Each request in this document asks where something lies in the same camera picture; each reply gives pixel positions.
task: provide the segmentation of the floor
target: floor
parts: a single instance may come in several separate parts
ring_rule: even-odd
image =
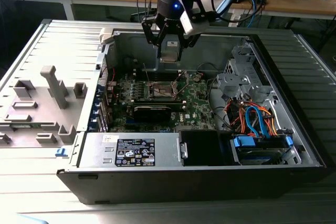
[[[0,40],[1,77],[44,18],[66,19],[66,17],[62,6],[57,3],[10,0],[1,0],[0,3],[0,13],[3,13],[0,20],[0,37],[2,38]],[[74,10],[77,20],[111,22],[130,22],[131,14],[137,11],[136,8],[133,7],[105,7],[93,5],[74,5]],[[283,29],[287,22],[288,18],[259,15],[255,17],[250,27]],[[317,48],[323,33],[330,23],[330,21],[326,20],[300,19],[294,22],[291,29],[296,34],[302,34],[313,48]],[[213,25],[227,26],[227,23],[220,22],[214,23]],[[240,26],[246,27],[248,26],[248,22],[242,23]],[[14,27],[19,27],[19,31],[14,30]],[[329,39],[320,52],[320,56],[333,71],[336,71],[336,61],[333,60],[333,57],[336,56],[335,39],[336,35]]]

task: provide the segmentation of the blue latch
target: blue latch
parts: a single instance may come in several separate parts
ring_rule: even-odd
[[[55,153],[56,157],[67,157],[67,150],[65,148],[59,148],[57,149],[56,153]]]
[[[255,147],[256,143],[254,142],[253,137],[251,136],[237,136],[233,139],[235,147]]]
[[[293,139],[291,136],[286,136],[286,141],[289,146],[293,146]]]

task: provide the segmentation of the table leg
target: table leg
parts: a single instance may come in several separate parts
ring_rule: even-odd
[[[240,20],[242,14],[244,14],[244,9],[233,9],[232,10],[232,15],[231,15],[231,20]],[[237,27],[239,23],[229,23],[229,27]]]
[[[72,10],[72,1],[71,0],[63,0],[63,7],[65,14],[67,16],[67,20],[75,20]]]

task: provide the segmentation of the blue drive bracket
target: blue drive bracket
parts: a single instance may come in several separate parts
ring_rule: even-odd
[[[255,147],[253,137],[251,136],[237,136],[233,139],[235,147]]]
[[[245,113],[245,118],[246,118],[246,124],[247,126],[253,131],[254,134],[256,134],[256,137],[259,137],[259,133],[251,126],[250,122],[250,117],[249,117],[249,112],[250,110],[255,110],[257,112],[257,115],[259,117],[259,125],[261,128],[262,134],[265,136],[265,138],[271,138],[270,135],[268,134],[267,128],[264,125],[264,120],[262,117],[262,112],[255,106],[248,107]]]
[[[292,147],[294,145],[293,139],[291,136],[286,136],[286,142],[289,145],[289,147]]]

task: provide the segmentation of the robotic arm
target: robotic arm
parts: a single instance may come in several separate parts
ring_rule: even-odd
[[[241,20],[226,20],[222,15],[228,10],[230,5],[240,0],[220,0],[224,3],[220,10],[216,10],[214,0],[157,0],[157,12],[154,17],[145,17],[142,27],[149,44],[158,47],[158,58],[161,58],[161,44],[167,34],[177,35],[179,40],[179,50],[176,61],[181,60],[182,51],[185,48],[193,47],[201,33],[209,26],[210,22],[217,18],[227,22],[242,22],[252,18],[263,6],[264,0],[253,0],[254,11],[248,17]],[[160,29],[156,36],[152,32],[152,26],[156,24]]]
[[[177,35],[180,42],[177,61],[180,61],[183,49],[193,47],[215,18],[215,12],[207,12],[201,0],[157,0],[155,17],[145,17],[142,27],[148,43],[158,47],[158,58],[161,58],[161,44],[165,36]],[[158,36],[152,33],[153,24],[160,29]]]

